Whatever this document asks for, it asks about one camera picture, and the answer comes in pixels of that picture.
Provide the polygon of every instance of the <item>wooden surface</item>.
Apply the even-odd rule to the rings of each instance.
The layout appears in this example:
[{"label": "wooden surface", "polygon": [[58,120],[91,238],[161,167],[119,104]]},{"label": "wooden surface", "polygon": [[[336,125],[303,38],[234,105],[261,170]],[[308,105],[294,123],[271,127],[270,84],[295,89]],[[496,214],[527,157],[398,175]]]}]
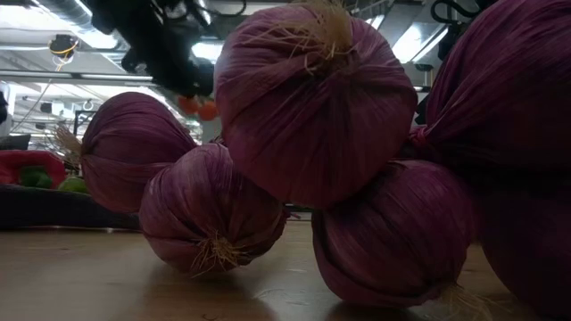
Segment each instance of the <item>wooden surface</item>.
[{"label": "wooden surface", "polygon": [[[494,320],[535,320],[469,250],[460,284],[496,303]],[[142,235],[101,231],[0,232],[0,320],[439,320],[438,304],[357,309],[323,283],[308,222],[248,267],[190,278],[155,257]]]}]

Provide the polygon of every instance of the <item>wooden table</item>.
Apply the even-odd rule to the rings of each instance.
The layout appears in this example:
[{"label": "wooden table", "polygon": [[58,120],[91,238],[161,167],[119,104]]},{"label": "wooden table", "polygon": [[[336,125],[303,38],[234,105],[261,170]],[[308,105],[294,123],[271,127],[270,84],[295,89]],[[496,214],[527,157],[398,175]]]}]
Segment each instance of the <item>wooden table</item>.
[{"label": "wooden table", "polygon": [[[495,277],[478,247],[460,284],[496,302],[494,320],[535,320]],[[190,278],[155,257],[142,235],[102,231],[0,232],[0,320],[438,320],[434,304],[357,309],[323,283],[308,222],[289,222],[248,267]]]}]

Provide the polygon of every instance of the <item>ceiling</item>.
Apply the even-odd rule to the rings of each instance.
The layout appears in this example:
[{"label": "ceiling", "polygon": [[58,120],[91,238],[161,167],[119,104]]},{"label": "ceiling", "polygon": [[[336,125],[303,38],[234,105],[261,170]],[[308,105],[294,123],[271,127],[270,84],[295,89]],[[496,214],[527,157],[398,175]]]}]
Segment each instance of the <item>ceiling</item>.
[{"label": "ceiling", "polygon": [[[44,0],[10,0],[9,2],[11,4],[29,4],[36,1],[42,3]],[[430,15],[430,6],[433,2],[434,0],[350,0],[347,6],[349,10],[352,10],[354,16],[374,25],[392,45],[395,54],[398,57],[403,57],[402,61],[409,61],[426,45],[427,41],[434,39],[437,32],[445,28],[445,26],[435,22]],[[471,11],[476,10],[476,4],[473,0],[458,0],[458,2]],[[235,18],[211,17],[211,25],[219,35],[225,37],[247,15],[260,9],[281,4],[284,2],[279,0],[248,1],[248,6],[242,16]],[[237,12],[242,6],[242,2],[240,0],[206,0],[205,5],[211,9],[231,13]],[[438,9],[441,15],[446,14],[444,8]],[[54,38],[55,34],[79,35],[87,52],[77,52],[73,55],[72,61],[62,64],[61,60],[55,58],[47,50],[47,44]],[[78,31],[68,22],[62,21],[46,10],[33,5],[28,7],[0,5],[0,39],[0,70],[54,71],[60,68],[64,72],[124,73],[118,65],[124,50],[116,54],[89,52],[89,49],[95,45],[112,48],[116,44],[116,37],[97,35],[97,32],[87,35],[82,30]],[[219,50],[216,47],[195,48],[195,53],[199,51],[198,49],[210,55],[215,54],[212,51]],[[441,64],[436,54],[437,46],[428,51],[417,63],[433,65],[435,74]],[[413,63],[407,62],[403,66],[415,86],[430,86],[431,76],[426,77],[426,74],[418,71]],[[46,114],[39,111],[37,106],[33,111],[31,110],[37,98],[46,89],[46,83],[28,82],[23,79],[17,83],[12,81],[10,84],[13,91],[17,93],[13,119],[16,124],[19,124],[17,129],[12,131],[13,134],[31,133],[37,137],[37,141],[40,141],[45,140],[45,134],[55,128],[58,123],[72,124],[73,119],[67,116]],[[155,95],[161,99],[181,122],[191,129],[195,138],[200,140],[202,127],[196,119],[181,116],[178,107],[172,102],[172,96],[166,95],[165,98],[162,96],[164,92],[158,91],[156,88],[51,84],[42,101],[62,103],[75,110],[81,110],[86,102],[90,102],[96,110],[97,106],[109,97],[133,90]],[[88,124],[88,119],[82,118],[81,120],[84,122],[84,126],[79,129],[80,135],[85,130],[85,125]],[[37,123],[46,124],[46,129],[37,129]]]}]

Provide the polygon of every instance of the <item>orange object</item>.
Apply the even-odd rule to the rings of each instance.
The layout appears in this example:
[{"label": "orange object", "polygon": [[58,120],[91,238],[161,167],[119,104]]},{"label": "orange object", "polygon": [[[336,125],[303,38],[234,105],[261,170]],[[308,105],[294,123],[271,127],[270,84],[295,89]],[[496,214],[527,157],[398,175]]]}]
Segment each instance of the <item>orange object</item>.
[{"label": "orange object", "polygon": [[178,97],[178,106],[186,115],[192,115],[200,109],[200,104],[194,98]]},{"label": "orange object", "polygon": [[218,117],[218,108],[216,108],[216,103],[206,102],[203,107],[198,110],[198,116],[202,120],[210,121]]}]

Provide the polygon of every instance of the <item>dry onion stem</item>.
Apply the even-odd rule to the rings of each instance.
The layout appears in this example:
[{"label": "dry onion stem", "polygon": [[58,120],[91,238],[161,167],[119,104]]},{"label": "dry onion stem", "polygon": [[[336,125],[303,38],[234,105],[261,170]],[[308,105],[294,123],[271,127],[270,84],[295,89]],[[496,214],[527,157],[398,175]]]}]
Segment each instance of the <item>dry onion stem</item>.
[{"label": "dry onion stem", "polygon": [[75,167],[79,167],[81,155],[81,142],[66,127],[59,126],[55,130],[55,142],[69,152],[66,161]]},{"label": "dry onion stem", "polygon": [[473,316],[473,321],[492,321],[492,313],[485,301],[459,285],[446,289],[439,301],[450,309],[450,315],[444,320],[453,320],[455,316],[461,319],[465,319],[464,316]]},{"label": "dry onion stem", "polygon": [[214,262],[212,266],[194,276],[199,276],[210,271],[216,264],[220,264],[223,267],[225,262],[237,267],[238,259],[243,254],[239,248],[232,245],[226,238],[219,237],[218,233],[214,234],[214,238],[200,241],[197,246],[200,248],[200,252],[196,258],[194,258],[191,266],[192,269],[201,270],[204,264],[210,259],[214,259]]},{"label": "dry onion stem", "polygon": [[[271,43],[291,45],[291,41],[288,40],[297,39],[299,41],[295,44],[290,57],[294,55],[297,49],[301,49],[304,52],[318,53],[325,62],[351,51],[351,20],[341,1],[307,0],[289,5],[303,5],[309,8],[316,15],[316,18],[306,21],[278,21],[275,27],[252,37],[245,43],[262,39]],[[277,30],[285,36],[273,37],[270,35]],[[307,64],[307,56],[305,57],[305,64],[306,70],[311,75],[313,75],[313,71],[319,68],[310,68]]]}]

